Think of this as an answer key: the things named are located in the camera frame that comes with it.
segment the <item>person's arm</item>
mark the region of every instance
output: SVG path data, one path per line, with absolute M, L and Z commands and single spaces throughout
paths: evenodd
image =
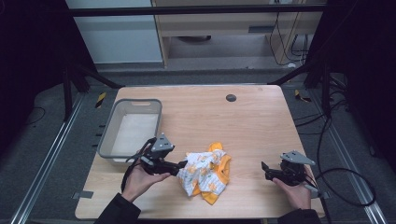
M 306 167 L 305 171 L 312 178 Z M 297 186 L 289 186 L 277 178 L 274 178 L 273 182 L 285 191 L 291 207 L 295 209 L 280 217 L 277 220 L 279 224 L 320 224 L 317 212 L 311 209 L 311 191 L 304 186 L 304 183 Z
M 125 184 L 122 194 L 117 194 L 108 204 L 95 224 L 133 224 L 140 215 L 134 200 L 146 192 L 153 184 L 165 180 L 170 174 L 149 175 L 141 165 L 136 165 Z

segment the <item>light wood tabletop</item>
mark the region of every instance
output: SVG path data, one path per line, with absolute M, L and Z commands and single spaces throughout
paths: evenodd
M 226 96 L 233 94 L 236 101 Z M 159 132 L 176 147 L 165 158 L 183 161 L 186 152 L 205 152 L 212 142 L 221 142 L 232 157 L 230 183 L 215 204 L 201 195 L 189 198 L 178 179 L 170 176 L 155 184 L 134 204 L 139 218 L 266 218 L 280 217 L 292 210 L 285 193 L 266 180 L 261 161 L 280 169 L 280 154 L 304 149 L 288 105 L 278 86 L 156 86 L 119 90 L 119 99 L 158 99 L 163 104 Z M 96 154 L 80 198 L 78 218 L 97 218 L 120 192 L 126 166 L 112 165 Z M 312 208 L 324 216 L 319 199 Z

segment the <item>black support bar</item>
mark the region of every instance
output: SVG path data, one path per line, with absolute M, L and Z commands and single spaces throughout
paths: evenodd
M 50 13 L 73 17 L 100 16 L 143 16 L 174 14 L 221 14 L 221 13 L 263 13 L 263 12 L 317 12 L 336 10 L 342 5 L 327 4 L 286 4 L 286 5 L 229 5 L 229 6 L 192 6 L 192 7 L 114 7 L 114 8 L 77 8 L 52 10 Z

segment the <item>orange and white cloth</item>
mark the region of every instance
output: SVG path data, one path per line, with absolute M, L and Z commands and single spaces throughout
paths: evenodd
M 231 156 L 222 150 L 220 142 L 212 143 L 207 152 L 187 153 L 187 165 L 177 177 L 188 196 L 199 193 L 214 204 L 230 182 Z

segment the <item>human hand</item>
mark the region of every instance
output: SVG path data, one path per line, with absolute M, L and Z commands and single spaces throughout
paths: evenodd
M 305 172 L 312 178 L 310 171 L 305 168 Z M 291 207 L 294 209 L 311 209 L 311 191 L 301 183 L 297 186 L 289 186 L 280 179 L 274 178 L 273 182 L 276 183 L 283 191 L 285 191 Z
M 143 169 L 142 165 L 138 164 L 128 176 L 125 189 L 121 196 L 132 203 L 137 197 L 146 192 L 153 184 L 165 180 L 169 175 L 169 173 L 149 175 Z

